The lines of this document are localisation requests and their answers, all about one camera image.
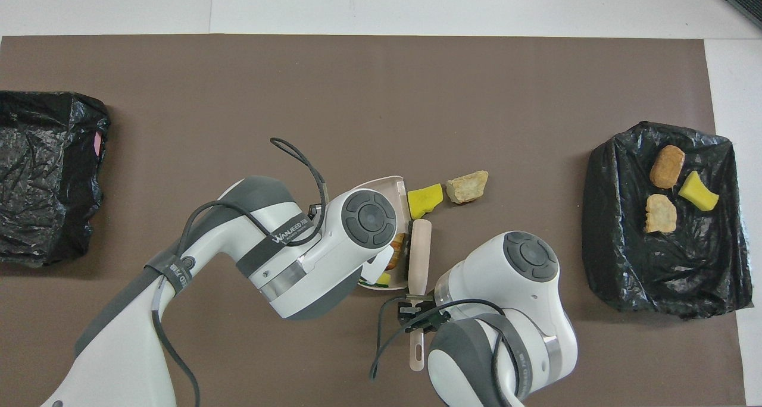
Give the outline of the small striped croissant piece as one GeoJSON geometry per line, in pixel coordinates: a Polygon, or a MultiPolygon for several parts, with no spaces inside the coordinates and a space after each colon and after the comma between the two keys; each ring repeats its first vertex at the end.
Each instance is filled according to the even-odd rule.
{"type": "Polygon", "coordinates": [[[406,233],[398,233],[395,235],[394,239],[392,239],[390,246],[393,249],[392,257],[389,260],[389,263],[386,266],[386,271],[391,271],[392,269],[395,269],[398,265],[398,261],[401,259],[402,256],[402,250],[405,244],[405,238],[407,234],[406,233]]]}

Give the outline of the oval brown bread roll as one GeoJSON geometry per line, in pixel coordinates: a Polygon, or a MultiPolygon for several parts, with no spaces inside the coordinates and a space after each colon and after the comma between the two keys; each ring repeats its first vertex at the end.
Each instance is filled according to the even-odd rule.
{"type": "Polygon", "coordinates": [[[684,163],[684,151],[677,146],[663,147],[651,166],[651,184],[660,189],[672,189],[680,176],[684,163]]]}

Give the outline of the pale angular bread chunk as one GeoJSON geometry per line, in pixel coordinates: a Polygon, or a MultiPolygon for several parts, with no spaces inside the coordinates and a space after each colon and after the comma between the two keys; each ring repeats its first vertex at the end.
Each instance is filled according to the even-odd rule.
{"type": "Polygon", "coordinates": [[[487,171],[479,170],[471,172],[465,176],[455,177],[446,181],[446,194],[455,205],[473,202],[484,195],[487,182],[487,171]]]}

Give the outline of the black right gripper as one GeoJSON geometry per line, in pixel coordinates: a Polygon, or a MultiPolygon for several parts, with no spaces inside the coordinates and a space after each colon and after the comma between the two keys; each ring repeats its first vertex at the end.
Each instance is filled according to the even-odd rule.
{"type": "Polygon", "coordinates": [[[421,304],[414,305],[412,301],[398,302],[396,317],[401,329],[405,333],[411,333],[426,326],[426,333],[436,332],[444,323],[451,320],[451,315],[446,309],[431,309],[426,312],[426,320],[417,320],[416,317],[422,312],[421,304]]]}

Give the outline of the beige hand brush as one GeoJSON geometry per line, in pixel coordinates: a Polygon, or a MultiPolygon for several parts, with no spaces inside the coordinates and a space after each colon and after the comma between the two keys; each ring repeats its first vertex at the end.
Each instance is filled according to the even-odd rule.
{"type": "MultiPolygon", "coordinates": [[[[427,293],[431,231],[431,222],[428,220],[417,219],[412,222],[408,259],[408,291],[413,307],[417,307],[421,298],[427,293]]],[[[420,372],[424,366],[424,332],[421,329],[416,329],[410,333],[409,367],[414,372],[420,372]]]]}

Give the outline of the beige plastic dustpan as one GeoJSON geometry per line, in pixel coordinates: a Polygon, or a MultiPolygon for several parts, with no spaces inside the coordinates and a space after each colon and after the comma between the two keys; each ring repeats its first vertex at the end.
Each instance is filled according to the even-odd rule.
{"type": "Polygon", "coordinates": [[[408,288],[408,262],[411,243],[411,217],[408,206],[407,190],[405,189],[402,176],[388,176],[367,181],[364,184],[356,186],[357,189],[367,188],[378,191],[385,196],[396,212],[397,228],[396,233],[402,233],[404,236],[398,239],[400,250],[395,268],[384,271],[388,275],[388,280],[382,285],[369,285],[361,279],[358,283],[361,287],[370,290],[405,290],[408,288]]]}

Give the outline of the curved yellow sponge piece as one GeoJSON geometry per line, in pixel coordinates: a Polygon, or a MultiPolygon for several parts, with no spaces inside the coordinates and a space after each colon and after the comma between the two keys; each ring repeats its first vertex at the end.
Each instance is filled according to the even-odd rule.
{"type": "Polygon", "coordinates": [[[715,209],[719,195],[713,193],[703,184],[697,171],[691,171],[678,191],[681,198],[691,202],[697,209],[707,212],[715,209]]]}

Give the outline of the striped croissant bread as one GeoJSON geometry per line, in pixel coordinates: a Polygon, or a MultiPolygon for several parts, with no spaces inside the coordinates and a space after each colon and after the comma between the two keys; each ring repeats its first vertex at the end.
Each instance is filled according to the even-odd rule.
{"type": "Polygon", "coordinates": [[[677,208],[665,195],[646,199],[645,233],[672,233],[677,228],[677,208]]]}

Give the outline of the brown table mat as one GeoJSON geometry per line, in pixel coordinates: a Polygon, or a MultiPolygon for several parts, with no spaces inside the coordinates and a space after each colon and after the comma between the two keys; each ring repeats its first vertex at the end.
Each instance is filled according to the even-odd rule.
{"type": "Polygon", "coordinates": [[[84,93],[112,120],[87,255],[0,265],[0,407],[47,399],[90,320],[229,185],[277,177],[314,203],[312,176],[270,137],[299,147],[331,196],[488,172],[483,198],[429,215],[430,282],[503,231],[555,250],[579,361],[528,405],[745,403],[735,315],[620,313],[582,264],[591,151],[643,120],[714,131],[699,39],[5,36],[0,90],[84,93]]]}

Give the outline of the black bag-lined bin pink mark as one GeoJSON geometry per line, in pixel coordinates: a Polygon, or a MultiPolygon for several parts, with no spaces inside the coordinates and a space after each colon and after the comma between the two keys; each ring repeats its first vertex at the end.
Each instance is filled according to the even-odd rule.
{"type": "Polygon", "coordinates": [[[0,90],[0,263],[87,253],[110,127],[106,105],[82,93],[0,90]]]}

